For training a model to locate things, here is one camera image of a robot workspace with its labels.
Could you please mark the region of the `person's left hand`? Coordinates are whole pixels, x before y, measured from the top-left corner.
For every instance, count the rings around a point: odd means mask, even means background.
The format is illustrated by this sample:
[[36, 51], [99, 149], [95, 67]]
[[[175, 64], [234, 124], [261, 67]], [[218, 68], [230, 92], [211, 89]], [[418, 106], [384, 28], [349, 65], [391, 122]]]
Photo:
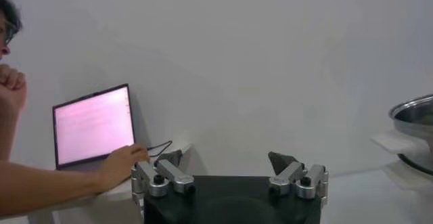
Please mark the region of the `person's left hand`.
[[23, 72], [1, 65], [1, 107], [21, 111], [26, 103], [26, 77]]

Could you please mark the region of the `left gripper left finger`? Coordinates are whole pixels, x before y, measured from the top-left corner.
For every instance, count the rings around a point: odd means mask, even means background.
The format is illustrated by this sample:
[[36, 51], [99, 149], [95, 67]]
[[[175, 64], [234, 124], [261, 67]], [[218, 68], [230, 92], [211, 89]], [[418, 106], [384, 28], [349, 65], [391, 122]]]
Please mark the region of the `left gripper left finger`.
[[132, 199], [144, 209], [145, 195], [163, 198], [170, 187], [175, 193], [188, 196], [196, 190], [195, 179], [179, 169], [183, 150], [160, 155], [153, 163], [138, 162], [131, 169]]

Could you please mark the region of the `person's right hand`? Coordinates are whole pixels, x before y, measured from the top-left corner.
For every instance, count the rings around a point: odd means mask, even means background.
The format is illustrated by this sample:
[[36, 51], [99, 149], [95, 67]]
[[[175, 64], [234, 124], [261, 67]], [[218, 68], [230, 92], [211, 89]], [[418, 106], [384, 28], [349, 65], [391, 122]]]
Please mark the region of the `person's right hand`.
[[138, 162], [149, 162], [147, 150], [139, 145], [128, 145], [114, 150], [97, 172], [97, 192], [106, 192], [118, 186], [131, 175], [131, 168]]

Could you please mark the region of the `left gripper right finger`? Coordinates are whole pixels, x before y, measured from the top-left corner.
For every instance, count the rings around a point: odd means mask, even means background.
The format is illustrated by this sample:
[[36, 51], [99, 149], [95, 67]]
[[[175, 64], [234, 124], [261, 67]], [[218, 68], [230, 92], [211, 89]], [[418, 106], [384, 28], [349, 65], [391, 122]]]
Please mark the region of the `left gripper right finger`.
[[272, 198], [295, 193], [304, 200], [319, 198], [321, 205], [328, 203], [329, 172], [325, 166], [314, 164], [309, 169], [293, 156], [269, 152], [267, 154], [275, 176], [269, 178]]

